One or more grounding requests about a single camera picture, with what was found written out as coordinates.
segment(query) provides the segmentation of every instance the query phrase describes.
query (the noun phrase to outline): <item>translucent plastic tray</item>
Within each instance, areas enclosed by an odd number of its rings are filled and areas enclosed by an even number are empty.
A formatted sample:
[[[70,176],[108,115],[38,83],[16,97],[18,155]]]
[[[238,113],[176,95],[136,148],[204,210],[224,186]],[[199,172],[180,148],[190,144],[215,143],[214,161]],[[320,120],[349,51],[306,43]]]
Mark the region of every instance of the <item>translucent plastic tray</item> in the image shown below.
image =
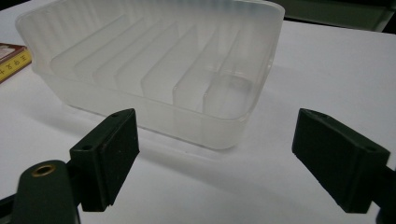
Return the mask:
[[[284,9],[262,1],[61,0],[20,16],[33,69],[66,104],[211,148],[237,144]]]

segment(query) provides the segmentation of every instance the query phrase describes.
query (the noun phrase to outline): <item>white table surface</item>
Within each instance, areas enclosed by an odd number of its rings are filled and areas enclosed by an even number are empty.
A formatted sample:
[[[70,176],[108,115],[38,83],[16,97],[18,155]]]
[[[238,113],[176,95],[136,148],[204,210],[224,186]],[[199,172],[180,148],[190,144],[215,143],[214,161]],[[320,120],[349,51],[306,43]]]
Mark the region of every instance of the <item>white table surface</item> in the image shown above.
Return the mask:
[[[23,44],[14,21],[48,3],[0,11],[0,42]],[[114,206],[90,223],[375,223],[348,215],[291,153],[300,107],[326,113],[392,152],[396,166],[396,36],[283,23],[276,58],[237,147],[213,151],[139,129],[137,157]],[[103,117],[64,105],[28,66],[0,84],[0,198],[36,163],[68,149]]]

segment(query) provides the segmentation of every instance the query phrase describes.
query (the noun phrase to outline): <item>plastic container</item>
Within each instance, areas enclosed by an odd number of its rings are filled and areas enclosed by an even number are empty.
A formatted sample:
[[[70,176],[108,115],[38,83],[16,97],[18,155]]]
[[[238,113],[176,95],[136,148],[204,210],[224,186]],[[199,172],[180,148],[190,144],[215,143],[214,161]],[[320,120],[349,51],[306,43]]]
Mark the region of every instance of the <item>plastic container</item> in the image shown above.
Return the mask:
[[[237,144],[276,51],[284,9],[262,1],[61,0],[17,28],[66,104],[205,147]]]

